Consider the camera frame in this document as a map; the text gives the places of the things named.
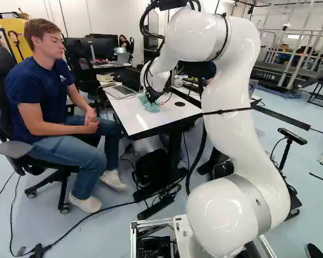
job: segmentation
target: teal cloth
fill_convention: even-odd
[[[150,111],[150,112],[159,112],[160,108],[156,103],[151,103],[147,99],[145,94],[139,95],[139,99],[141,103],[144,105],[145,110]]]

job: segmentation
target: man's hand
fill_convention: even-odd
[[[97,122],[96,112],[92,108],[88,109],[85,114],[85,125],[89,122]]]
[[[99,122],[88,121],[83,125],[83,133],[84,134],[92,134],[95,133],[98,129]]]

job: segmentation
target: white sneaker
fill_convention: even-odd
[[[103,175],[100,177],[100,180],[114,188],[116,191],[126,191],[127,186],[121,182],[120,177],[118,176],[118,171],[114,170],[106,170]]]
[[[86,200],[80,200],[75,198],[72,193],[69,193],[68,200],[73,205],[79,207],[83,211],[87,213],[94,213],[96,211],[99,211],[102,207],[102,202],[96,197],[90,196]]]

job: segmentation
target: black office chair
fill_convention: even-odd
[[[129,61],[133,60],[133,53],[134,53],[134,38],[133,37],[130,37],[129,38],[129,41],[130,41],[130,49],[129,49],[129,52],[130,52],[130,55],[129,55]]]
[[[101,100],[97,96],[97,89],[101,84],[97,80],[96,74],[93,72],[94,68],[86,52],[80,51],[81,47],[74,48],[76,44],[81,44],[81,42],[79,40],[72,41],[72,38],[70,39],[71,41],[69,43],[69,38],[64,38],[64,45],[66,48],[65,57],[74,76],[74,84],[78,90],[87,93],[87,98],[93,101],[93,103],[90,103],[90,106],[96,109],[97,116],[99,117]],[[86,60],[88,69],[82,69],[79,63],[80,58],[84,59],[84,61]]]
[[[65,214],[69,211],[69,204],[65,203],[65,195],[67,188],[67,179],[71,173],[77,173],[79,168],[73,166],[62,166],[59,164],[49,163],[43,160],[33,159],[27,153],[32,146],[20,141],[10,141],[12,137],[12,120],[9,102],[4,91],[4,80],[8,72],[16,65],[14,58],[4,47],[0,47],[0,154],[7,157],[14,170],[20,175],[25,173],[32,175],[40,175],[47,168],[57,169],[52,175],[48,176],[40,183],[25,189],[28,198],[34,198],[37,195],[37,189],[47,185],[48,183],[61,182],[61,191],[58,204],[60,213]],[[79,139],[97,146],[100,136],[97,134],[81,135]]]

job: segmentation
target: t-shirt logo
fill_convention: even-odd
[[[60,75],[60,79],[61,79],[61,83],[64,82],[66,80],[66,78],[64,78],[63,75]]]

